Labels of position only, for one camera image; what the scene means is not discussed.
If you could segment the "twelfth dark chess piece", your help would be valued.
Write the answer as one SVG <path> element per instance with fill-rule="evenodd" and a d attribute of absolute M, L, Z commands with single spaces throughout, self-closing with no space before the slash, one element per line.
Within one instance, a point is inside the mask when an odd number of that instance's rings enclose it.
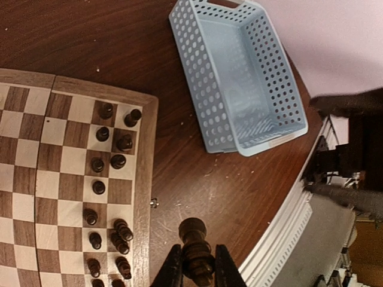
<path fill-rule="evenodd" d="M 96 131 L 96 139 L 99 141 L 99 142 L 105 142 L 109 139 L 110 137 L 110 130 L 109 128 L 103 126 L 103 127 L 100 127 L 97 131 Z"/>

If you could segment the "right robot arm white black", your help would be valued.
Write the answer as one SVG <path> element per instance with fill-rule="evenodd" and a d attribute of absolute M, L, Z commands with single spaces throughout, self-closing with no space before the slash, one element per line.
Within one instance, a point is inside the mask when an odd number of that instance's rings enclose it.
<path fill-rule="evenodd" d="M 316 150 L 302 179 L 304 190 L 382 220 L 382 88 L 352 94 L 325 94 L 310 100 L 322 117 L 348 119 L 348 143 Z M 326 173 L 343 178 L 362 174 L 358 189 L 324 182 Z"/>

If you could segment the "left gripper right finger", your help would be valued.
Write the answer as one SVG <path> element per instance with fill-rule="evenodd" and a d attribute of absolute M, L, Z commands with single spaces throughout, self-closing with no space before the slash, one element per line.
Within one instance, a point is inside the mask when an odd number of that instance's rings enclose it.
<path fill-rule="evenodd" d="M 215 286 L 246 287 L 225 245 L 217 245 L 215 248 Z"/>

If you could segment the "thirteenth dark chess piece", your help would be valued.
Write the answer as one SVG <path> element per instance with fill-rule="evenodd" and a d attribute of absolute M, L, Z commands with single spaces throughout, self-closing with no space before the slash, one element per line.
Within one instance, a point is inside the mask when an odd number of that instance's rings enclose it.
<path fill-rule="evenodd" d="M 113 116 L 113 104 L 111 103 L 104 103 L 100 108 L 99 108 L 99 116 L 107 120 Z"/>

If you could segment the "eleventh dark chess piece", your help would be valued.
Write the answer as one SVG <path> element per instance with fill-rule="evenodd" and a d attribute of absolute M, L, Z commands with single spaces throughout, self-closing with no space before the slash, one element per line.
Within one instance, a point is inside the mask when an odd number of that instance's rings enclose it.
<path fill-rule="evenodd" d="M 137 125 L 141 117 L 142 117 L 142 112 L 138 109 L 133 109 L 130 111 L 130 113 L 125 115 L 124 124 L 127 127 L 134 127 Z"/>

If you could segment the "light blue plastic basket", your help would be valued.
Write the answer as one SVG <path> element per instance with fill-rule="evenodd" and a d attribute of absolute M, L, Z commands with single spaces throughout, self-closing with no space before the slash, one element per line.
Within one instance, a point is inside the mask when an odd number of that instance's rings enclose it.
<path fill-rule="evenodd" d="M 307 133 L 291 66 L 261 5 L 181 0 L 169 22 L 209 153 L 250 157 Z"/>

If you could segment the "dark wooden chess piece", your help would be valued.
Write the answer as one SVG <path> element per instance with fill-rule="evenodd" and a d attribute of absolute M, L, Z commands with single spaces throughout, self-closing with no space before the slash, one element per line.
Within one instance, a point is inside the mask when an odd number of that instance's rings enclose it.
<path fill-rule="evenodd" d="M 106 187 L 102 181 L 94 181 L 92 183 L 92 190 L 95 194 L 101 195 L 105 192 Z"/>

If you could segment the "fourteenth dark chess piece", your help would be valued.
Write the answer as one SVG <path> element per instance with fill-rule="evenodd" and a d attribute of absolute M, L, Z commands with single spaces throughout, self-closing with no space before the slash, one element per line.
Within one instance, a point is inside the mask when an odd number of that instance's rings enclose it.
<path fill-rule="evenodd" d="M 179 237 L 184 243 L 183 275 L 197 286 L 211 286 L 213 282 L 215 258 L 206 236 L 206 226 L 199 218 L 187 218 L 179 226 Z"/>

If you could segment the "wooden chess board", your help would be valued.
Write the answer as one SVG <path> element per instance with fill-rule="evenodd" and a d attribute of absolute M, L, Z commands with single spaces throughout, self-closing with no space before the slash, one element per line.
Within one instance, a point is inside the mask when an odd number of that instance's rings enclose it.
<path fill-rule="evenodd" d="M 99 116 L 104 103 L 113 116 Z M 134 127 L 124 117 L 138 109 Z M 148 286 L 150 199 L 156 97 L 103 84 L 38 72 L 1 70 L 1 285 Z M 110 130 L 105 142 L 100 127 Z M 132 149 L 121 152 L 117 141 L 130 134 Z M 110 160 L 123 154 L 126 164 L 113 169 Z M 91 169 L 99 157 L 101 173 Z M 106 190 L 97 195 L 94 181 Z M 95 225 L 83 210 L 98 214 Z M 133 232 L 127 255 L 111 243 L 114 221 L 123 219 Z M 93 249 L 89 234 L 102 238 Z M 132 278 L 125 280 L 115 259 L 125 257 Z M 95 258 L 101 274 L 93 278 L 87 260 Z"/>

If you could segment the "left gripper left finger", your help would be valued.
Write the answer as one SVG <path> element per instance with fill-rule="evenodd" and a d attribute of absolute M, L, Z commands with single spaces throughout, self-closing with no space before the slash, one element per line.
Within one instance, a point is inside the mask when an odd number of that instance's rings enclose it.
<path fill-rule="evenodd" d="M 171 248 L 158 274 L 153 280 L 152 287 L 181 287 L 183 286 L 181 245 Z"/>

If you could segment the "dark pawn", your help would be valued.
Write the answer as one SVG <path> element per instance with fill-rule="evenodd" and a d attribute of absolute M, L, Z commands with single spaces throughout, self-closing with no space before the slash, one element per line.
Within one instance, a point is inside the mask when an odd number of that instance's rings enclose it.
<path fill-rule="evenodd" d="M 101 266 L 97 259 L 91 258 L 87 260 L 89 272 L 93 278 L 98 278 L 101 274 Z"/>

